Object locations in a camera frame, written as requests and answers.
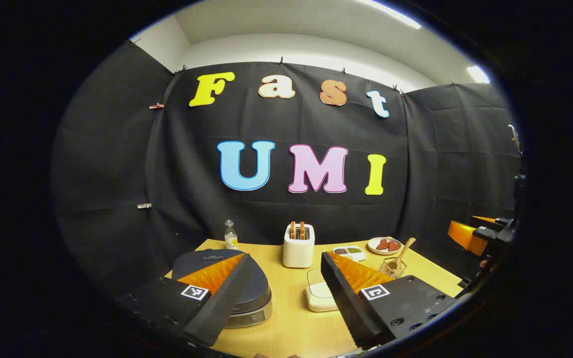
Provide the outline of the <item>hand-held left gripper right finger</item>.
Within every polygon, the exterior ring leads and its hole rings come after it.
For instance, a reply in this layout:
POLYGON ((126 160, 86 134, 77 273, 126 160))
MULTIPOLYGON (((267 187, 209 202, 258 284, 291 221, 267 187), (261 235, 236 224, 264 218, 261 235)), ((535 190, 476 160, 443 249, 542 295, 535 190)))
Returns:
POLYGON ((415 333, 455 303, 413 275, 393 278, 334 252, 323 252, 321 274, 353 342, 362 349, 415 333))

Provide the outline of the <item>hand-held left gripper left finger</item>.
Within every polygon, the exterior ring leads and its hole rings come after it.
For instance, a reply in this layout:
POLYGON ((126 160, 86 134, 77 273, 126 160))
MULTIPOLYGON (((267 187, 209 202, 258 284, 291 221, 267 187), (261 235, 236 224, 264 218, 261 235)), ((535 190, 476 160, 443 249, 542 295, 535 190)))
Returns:
POLYGON ((161 277, 122 295, 117 304, 168 340, 209 348, 245 290, 251 260, 241 253, 180 279, 161 277))

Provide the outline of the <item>clear plastic rice box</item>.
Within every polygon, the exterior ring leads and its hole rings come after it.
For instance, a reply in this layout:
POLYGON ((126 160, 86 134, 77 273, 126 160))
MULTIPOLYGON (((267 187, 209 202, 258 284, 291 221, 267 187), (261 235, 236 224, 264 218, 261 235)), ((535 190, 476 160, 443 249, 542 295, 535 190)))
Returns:
POLYGON ((314 312, 338 310, 336 301, 321 274, 320 268, 310 269, 307 272, 304 293, 309 310, 314 312))

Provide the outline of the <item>dark grey rice cooker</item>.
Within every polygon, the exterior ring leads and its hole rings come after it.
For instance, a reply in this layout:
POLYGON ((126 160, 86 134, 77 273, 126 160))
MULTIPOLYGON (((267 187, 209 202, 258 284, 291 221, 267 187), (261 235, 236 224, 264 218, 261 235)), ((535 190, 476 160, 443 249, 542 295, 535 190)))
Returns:
MULTIPOLYGON (((172 269, 172 279, 180 279, 196 270, 212 267, 225 259, 243 253, 231 249, 196 250, 182 254, 172 269)), ((246 328, 259 325, 272 317, 272 290, 262 268, 254 258, 250 258, 250 274, 245 279, 242 293, 236 301, 225 328, 246 328)))

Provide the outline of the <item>metal wire chopstick holder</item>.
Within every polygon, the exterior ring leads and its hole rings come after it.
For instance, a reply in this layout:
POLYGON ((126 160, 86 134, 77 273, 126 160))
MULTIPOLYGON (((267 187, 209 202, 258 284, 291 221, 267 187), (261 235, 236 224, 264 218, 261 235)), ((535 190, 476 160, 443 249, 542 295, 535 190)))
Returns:
POLYGON ((379 267, 379 272, 393 279, 400 278, 407 268, 407 264, 400 258, 386 258, 379 267))

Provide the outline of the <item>wooden spoon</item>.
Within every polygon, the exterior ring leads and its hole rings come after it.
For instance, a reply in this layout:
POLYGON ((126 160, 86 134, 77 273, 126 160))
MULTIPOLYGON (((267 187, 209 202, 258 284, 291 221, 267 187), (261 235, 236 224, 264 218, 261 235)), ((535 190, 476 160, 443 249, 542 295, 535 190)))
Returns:
POLYGON ((415 242, 416 242, 416 238, 414 238, 414 237, 411 237, 411 238, 409 238, 409 240, 407 240, 407 242, 404 245, 404 248, 402 249, 402 252, 398 255, 398 257, 393 259, 393 261, 388 263, 388 268, 389 268, 390 272, 396 272, 399 269, 402 258, 406 254, 407 250, 415 242))

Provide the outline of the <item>white divided bean dish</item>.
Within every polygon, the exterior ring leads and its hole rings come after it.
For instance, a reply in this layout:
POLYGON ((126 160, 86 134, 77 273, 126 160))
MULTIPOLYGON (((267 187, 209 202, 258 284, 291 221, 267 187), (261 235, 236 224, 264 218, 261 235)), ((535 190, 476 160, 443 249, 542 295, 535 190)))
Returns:
POLYGON ((356 262, 362 262, 368 258, 366 252, 357 246, 339 246, 334 247, 331 250, 334 254, 342 256, 344 258, 352 259, 356 262))

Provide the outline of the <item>round white plate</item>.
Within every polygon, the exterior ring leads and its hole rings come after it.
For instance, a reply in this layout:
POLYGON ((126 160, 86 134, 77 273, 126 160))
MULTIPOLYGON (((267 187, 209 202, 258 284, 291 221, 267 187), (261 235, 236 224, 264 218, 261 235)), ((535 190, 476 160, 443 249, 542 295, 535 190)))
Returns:
POLYGON ((398 242, 401 243, 401 248, 396 251, 396 252, 389 252, 389 251, 382 251, 382 250, 376 250, 376 246, 378 245, 378 243, 380 242, 380 240, 382 238, 386 238, 387 240, 396 240, 395 238, 392 237, 376 237, 376 238, 372 238, 368 241, 368 249, 371 250, 373 253, 379 254, 379 255, 384 255, 384 256, 392 256, 397 254, 398 252, 401 252, 401 249, 404 247, 404 245, 397 240, 398 242))

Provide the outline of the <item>small glass bottle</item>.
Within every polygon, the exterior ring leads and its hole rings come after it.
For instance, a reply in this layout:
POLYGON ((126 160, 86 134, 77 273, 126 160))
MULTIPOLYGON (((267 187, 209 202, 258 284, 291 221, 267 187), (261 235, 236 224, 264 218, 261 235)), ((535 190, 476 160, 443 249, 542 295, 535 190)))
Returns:
POLYGON ((238 240, 237 240, 237 233, 236 229, 234 228, 233 220, 226 220, 225 221, 225 231, 224 231, 224 241, 225 241, 225 248, 229 250, 238 250, 238 240))

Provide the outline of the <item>white toaster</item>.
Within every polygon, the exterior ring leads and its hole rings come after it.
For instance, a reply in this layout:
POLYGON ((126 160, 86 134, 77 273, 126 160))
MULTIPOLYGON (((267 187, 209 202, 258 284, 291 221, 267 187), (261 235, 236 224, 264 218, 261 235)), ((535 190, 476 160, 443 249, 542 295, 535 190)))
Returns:
MULTIPOLYGON (((312 266, 312 258, 315 245, 315 231, 311 224, 305 223, 306 240, 291 240, 289 238, 290 224, 284 235, 283 264, 287 268, 305 269, 312 266)), ((298 236, 300 235, 300 222, 296 222, 298 236)))

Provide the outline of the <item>black backdrop cloth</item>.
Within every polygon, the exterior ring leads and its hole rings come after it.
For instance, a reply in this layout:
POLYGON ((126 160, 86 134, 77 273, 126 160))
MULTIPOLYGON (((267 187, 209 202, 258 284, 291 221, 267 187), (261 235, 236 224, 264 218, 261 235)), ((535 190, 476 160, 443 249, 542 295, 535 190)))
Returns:
POLYGON ((291 221, 319 245, 415 237, 452 274, 474 261, 451 221, 514 217, 513 118, 488 84, 398 91, 304 64, 171 73, 125 44, 73 97, 55 138, 62 236, 93 282, 122 295, 233 220, 281 245, 291 221), (165 107, 150 110, 157 103, 165 107), (152 208, 137 209, 150 202, 152 208))

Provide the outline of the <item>long ceiling light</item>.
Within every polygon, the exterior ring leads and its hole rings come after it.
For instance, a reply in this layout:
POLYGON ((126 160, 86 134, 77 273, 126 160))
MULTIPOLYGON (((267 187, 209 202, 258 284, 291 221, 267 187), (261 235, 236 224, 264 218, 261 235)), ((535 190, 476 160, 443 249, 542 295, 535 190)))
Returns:
POLYGON ((490 78, 484 70, 478 65, 469 66, 466 68, 471 78, 477 83, 490 84, 490 78))

